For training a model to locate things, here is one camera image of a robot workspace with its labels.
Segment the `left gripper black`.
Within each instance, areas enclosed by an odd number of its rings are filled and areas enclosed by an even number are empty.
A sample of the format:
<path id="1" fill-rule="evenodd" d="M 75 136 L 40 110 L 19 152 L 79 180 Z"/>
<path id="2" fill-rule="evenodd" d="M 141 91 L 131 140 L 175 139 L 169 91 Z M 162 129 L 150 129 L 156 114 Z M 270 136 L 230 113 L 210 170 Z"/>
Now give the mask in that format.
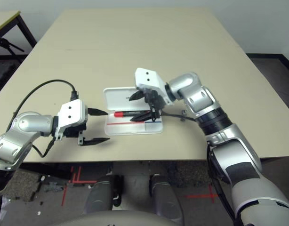
<path id="1" fill-rule="evenodd" d="M 108 115 L 107 112 L 96 109 L 96 108 L 88 108 L 88 114 L 91 116 L 102 116 Z M 107 137 L 98 137 L 93 138 L 91 140 L 85 140 L 83 136 L 83 131 L 87 129 L 86 124 L 81 124 L 78 126 L 71 126 L 65 129 L 64 136 L 67 138 L 77 138 L 79 146 L 89 146 L 89 145 L 97 145 L 102 142 L 108 141 Z"/>

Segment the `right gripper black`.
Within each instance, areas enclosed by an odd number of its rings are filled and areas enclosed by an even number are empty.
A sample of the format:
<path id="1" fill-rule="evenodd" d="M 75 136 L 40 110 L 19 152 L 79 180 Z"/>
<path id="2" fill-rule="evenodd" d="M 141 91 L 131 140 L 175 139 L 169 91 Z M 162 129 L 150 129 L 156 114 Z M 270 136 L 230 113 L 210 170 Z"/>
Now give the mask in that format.
<path id="1" fill-rule="evenodd" d="M 129 101 L 142 99 L 143 94 L 144 101 L 149 105 L 150 111 L 133 116 L 130 119 L 132 122 L 147 121 L 151 118 L 160 118 L 161 116 L 161 109 L 164 107 L 164 99 L 156 90 L 145 89 L 144 91 L 137 91 L 130 96 Z"/>

